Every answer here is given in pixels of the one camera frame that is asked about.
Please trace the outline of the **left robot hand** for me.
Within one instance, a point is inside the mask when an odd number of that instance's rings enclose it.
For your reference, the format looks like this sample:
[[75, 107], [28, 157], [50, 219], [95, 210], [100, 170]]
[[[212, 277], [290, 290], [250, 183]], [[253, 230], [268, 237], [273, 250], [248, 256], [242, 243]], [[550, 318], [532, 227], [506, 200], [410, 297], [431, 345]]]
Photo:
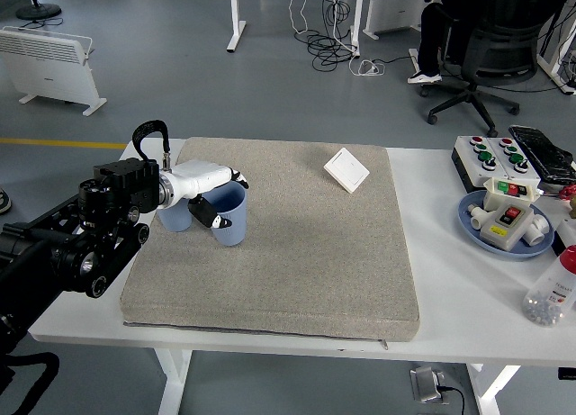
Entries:
[[159, 179], [164, 194], [163, 200], [158, 204], [159, 209], [172, 208], [180, 200], [187, 199], [187, 208], [193, 217], [205, 227], [214, 229], [228, 228], [232, 221], [220, 217], [203, 194], [230, 181], [248, 189], [247, 179], [238, 170], [197, 159], [161, 171]]

